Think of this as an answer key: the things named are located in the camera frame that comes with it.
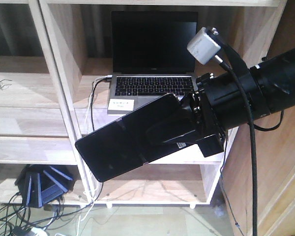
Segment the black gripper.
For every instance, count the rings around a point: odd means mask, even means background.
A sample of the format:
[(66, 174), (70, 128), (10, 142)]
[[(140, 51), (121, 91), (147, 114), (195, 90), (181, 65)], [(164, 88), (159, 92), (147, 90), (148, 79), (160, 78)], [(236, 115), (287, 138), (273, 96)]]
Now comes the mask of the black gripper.
[(231, 73), (215, 78), (205, 74), (197, 79), (182, 79), (182, 104), (190, 106), (197, 128), (194, 142), (204, 157), (224, 150), (229, 129), (270, 114), (266, 99), (257, 80), (250, 73), (238, 76)]

